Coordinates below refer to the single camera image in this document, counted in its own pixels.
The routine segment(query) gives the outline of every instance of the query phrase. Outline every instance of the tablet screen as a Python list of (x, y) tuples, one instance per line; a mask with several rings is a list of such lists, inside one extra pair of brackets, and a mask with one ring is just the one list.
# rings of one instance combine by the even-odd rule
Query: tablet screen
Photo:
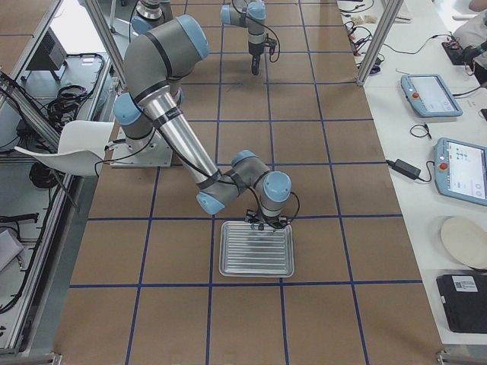
[(485, 152), (480, 148), (448, 142), (450, 184), (448, 190), (485, 199)]
[(457, 110), (454, 104), (451, 103), (450, 97), (445, 92), (440, 81), (435, 76), (412, 76), (409, 79), (412, 81), (427, 111), (431, 113), (444, 113)]

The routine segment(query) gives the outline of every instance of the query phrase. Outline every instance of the black plug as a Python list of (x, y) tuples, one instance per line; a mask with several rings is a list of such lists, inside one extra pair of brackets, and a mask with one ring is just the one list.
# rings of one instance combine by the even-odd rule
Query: black plug
[(419, 168), (414, 167), (413, 165), (410, 165), (403, 160), (397, 159), (396, 162), (386, 160), (386, 162), (394, 171), (397, 171), (398, 173), (401, 173), (412, 180), (418, 179), (419, 174), (421, 173), (421, 170)]

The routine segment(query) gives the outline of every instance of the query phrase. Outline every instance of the tablet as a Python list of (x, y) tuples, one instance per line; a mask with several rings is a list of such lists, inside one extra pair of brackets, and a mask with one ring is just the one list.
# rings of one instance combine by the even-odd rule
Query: tablet
[(422, 117), (463, 114), (440, 75), (403, 75), (401, 87), (412, 108)]
[(434, 180), (442, 195), (487, 205), (487, 148), (440, 138), (434, 148)]

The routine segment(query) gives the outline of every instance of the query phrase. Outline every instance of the blue joint cap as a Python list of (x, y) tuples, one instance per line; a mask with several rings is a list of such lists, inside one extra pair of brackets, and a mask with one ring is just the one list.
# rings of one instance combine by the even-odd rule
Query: blue joint cap
[(201, 205), (201, 208), (210, 215), (217, 214), (221, 209), (225, 208), (218, 199), (213, 198), (205, 192), (199, 192), (198, 195), (196, 195), (196, 200), (199, 205)]
[(134, 31), (140, 35), (140, 34), (144, 34), (144, 33), (147, 33), (148, 31), (150, 31), (151, 29), (153, 29), (154, 27), (152, 26), (152, 24), (150, 24), (148, 21), (146, 21), (144, 18), (142, 17), (139, 17), (139, 16), (135, 16), (133, 19), (132, 19), (132, 28), (134, 29)]
[(230, 5), (221, 6), (220, 18), (223, 24), (230, 24)]
[(266, 5), (263, 2), (251, 2), (247, 6), (247, 15), (256, 21), (266, 19)]
[(291, 194), (291, 179), (285, 173), (272, 171), (263, 181), (265, 194), (276, 203), (285, 202)]
[(208, 40), (206, 39), (205, 33), (203, 33), (203, 29), (201, 29), (198, 22), (195, 21), (194, 17), (188, 14), (176, 17), (176, 19), (186, 32), (189, 40), (191, 40), (195, 46), (201, 59), (205, 59), (210, 50), (208, 47)]
[(231, 166), (235, 167), (237, 163), (241, 162), (242, 160), (245, 160), (248, 157), (257, 157), (257, 156), (252, 151), (249, 150), (240, 151), (231, 161)]
[(142, 114), (129, 93), (120, 95), (113, 104), (113, 114), (120, 125), (131, 125)]

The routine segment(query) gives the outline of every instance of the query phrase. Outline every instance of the round white plate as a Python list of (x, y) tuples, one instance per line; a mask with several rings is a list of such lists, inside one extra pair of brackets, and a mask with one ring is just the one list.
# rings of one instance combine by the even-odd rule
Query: round white plate
[(471, 268), (487, 268), (487, 233), (472, 221), (453, 217), (441, 226), (441, 241), (458, 261)]

